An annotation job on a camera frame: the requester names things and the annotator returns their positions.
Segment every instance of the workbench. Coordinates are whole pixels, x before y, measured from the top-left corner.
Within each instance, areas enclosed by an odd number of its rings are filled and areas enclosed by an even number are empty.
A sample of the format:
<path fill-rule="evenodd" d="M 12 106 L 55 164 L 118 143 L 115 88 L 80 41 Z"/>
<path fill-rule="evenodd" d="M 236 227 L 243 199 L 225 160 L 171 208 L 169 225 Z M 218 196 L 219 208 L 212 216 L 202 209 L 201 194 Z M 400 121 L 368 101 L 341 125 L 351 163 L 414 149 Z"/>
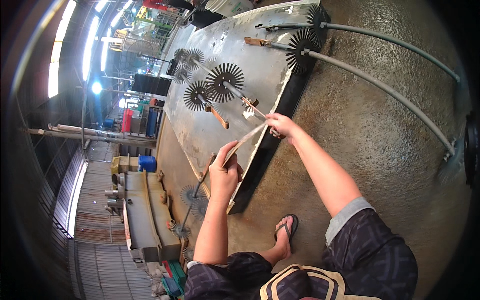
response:
<path fill-rule="evenodd" d="M 313 65 L 303 75 L 292 75 L 287 67 L 285 51 L 246 45 L 243 39 L 250 36 L 288 44 L 291 33 L 295 30 L 269 33 L 265 29 L 256 29 L 255 26 L 305 22 L 305 12 L 312 4 L 318 5 L 319 0 L 262 7 L 225 18 L 194 32 L 190 26 L 184 29 L 185 32 L 180 30 L 177 33 L 166 59 L 171 59 L 178 48 L 197 48 L 205 55 L 205 64 L 209 67 L 228 62 L 237 64 L 245 76 L 242 92 L 249 98 L 258 99 L 257 108 L 260 111 L 265 114 L 276 111 L 292 116 Z M 206 76 L 207 72 L 199 68 L 192 72 L 191 82 L 205 80 Z M 230 128 L 224 129 L 211 113 L 194 112 L 185 106 L 183 94 L 187 86 L 172 83 L 164 111 L 198 176 L 211 152 L 218 152 L 226 143 L 239 140 L 264 120 L 260 116 L 244 114 L 242 101 L 234 98 L 227 103 L 214 105 L 218 113 L 230 122 Z M 248 205 L 278 144 L 279 140 L 270 135 L 265 127 L 238 149 L 238 162 L 245 170 L 244 180 L 232 196 L 229 213 L 241 212 Z M 210 186 L 209 179 L 206 180 L 206 185 Z"/>

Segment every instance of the forearm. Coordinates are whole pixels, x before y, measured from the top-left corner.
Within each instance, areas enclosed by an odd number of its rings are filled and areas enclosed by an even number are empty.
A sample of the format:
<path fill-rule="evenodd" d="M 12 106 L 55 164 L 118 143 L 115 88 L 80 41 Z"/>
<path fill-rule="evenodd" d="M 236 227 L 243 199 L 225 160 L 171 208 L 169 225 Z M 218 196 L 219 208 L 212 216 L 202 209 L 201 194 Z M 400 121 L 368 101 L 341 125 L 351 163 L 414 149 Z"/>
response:
<path fill-rule="evenodd" d="M 292 144 L 332 217 L 350 201 L 361 197 L 353 178 L 300 127 L 293 133 Z"/>
<path fill-rule="evenodd" d="M 212 195 L 198 233 L 193 259 L 204 264 L 226 264 L 228 253 L 228 200 Z"/>

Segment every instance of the hand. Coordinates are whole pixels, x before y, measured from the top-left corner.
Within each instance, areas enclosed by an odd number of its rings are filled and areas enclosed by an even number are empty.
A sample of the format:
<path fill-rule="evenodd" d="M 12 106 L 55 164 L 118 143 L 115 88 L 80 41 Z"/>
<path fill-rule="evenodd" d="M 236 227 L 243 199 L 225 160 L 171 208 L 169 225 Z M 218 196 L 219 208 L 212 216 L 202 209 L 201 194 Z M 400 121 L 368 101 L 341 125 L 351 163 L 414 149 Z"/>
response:
<path fill-rule="evenodd" d="M 213 202 L 228 203 L 237 184 L 242 181 L 241 175 L 243 174 L 243 169 L 237 163 L 236 154 L 232 155 L 222 168 L 227 154 L 236 144 L 238 144 L 238 141 L 230 142 L 221 147 L 215 161 L 213 161 L 213 164 L 208 168 L 210 171 L 210 189 L 212 190 L 210 199 Z"/>
<path fill-rule="evenodd" d="M 279 134 L 284 135 L 287 138 L 288 143 L 292 144 L 295 132 L 298 129 L 301 130 L 301 128 L 297 124 L 295 124 L 295 122 L 292 121 L 289 117 L 281 115 L 277 112 L 274 114 L 268 114 L 266 115 L 266 117 L 268 126 L 272 126 L 272 128 L 270 128 L 270 133 L 273 134 L 273 136 L 280 138 L 272 132 L 273 129 Z"/>

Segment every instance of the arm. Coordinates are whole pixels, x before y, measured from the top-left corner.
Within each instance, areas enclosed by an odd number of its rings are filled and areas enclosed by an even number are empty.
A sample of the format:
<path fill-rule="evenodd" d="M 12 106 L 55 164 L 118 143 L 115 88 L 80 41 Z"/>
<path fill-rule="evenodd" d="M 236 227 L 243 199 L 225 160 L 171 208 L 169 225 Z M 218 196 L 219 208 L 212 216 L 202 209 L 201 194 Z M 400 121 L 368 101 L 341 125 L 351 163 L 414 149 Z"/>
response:
<path fill-rule="evenodd" d="M 267 115 L 267 123 L 297 149 L 326 209 L 335 217 L 350 201 L 361 197 L 353 178 L 289 117 Z"/>
<path fill-rule="evenodd" d="M 204 222 L 198 233 L 193 260 L 204 264 L 226 264 L 228 252 L 227 206 L 237 184 L 242 180 L 243 169 L 234 154 L 225 167 L 228 152 L 237 144 L 230 142 L 220 148 L 210 166 L 212 194 L 208 202 Z"/>

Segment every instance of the red shirt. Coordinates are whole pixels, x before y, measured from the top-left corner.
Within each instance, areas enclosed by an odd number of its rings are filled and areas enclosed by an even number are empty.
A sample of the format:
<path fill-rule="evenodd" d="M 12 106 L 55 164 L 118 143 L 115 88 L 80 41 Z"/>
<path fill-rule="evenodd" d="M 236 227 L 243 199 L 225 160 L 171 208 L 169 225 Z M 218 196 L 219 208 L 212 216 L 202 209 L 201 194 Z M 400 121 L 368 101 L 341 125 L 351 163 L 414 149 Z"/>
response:
<path fill-rule="evenodd" d="M 166 11 L 168 8 L 162 4 L 161 0 L 143 0 L 142 5 L 147 8 L 154 8 L 162 11 Z"/>

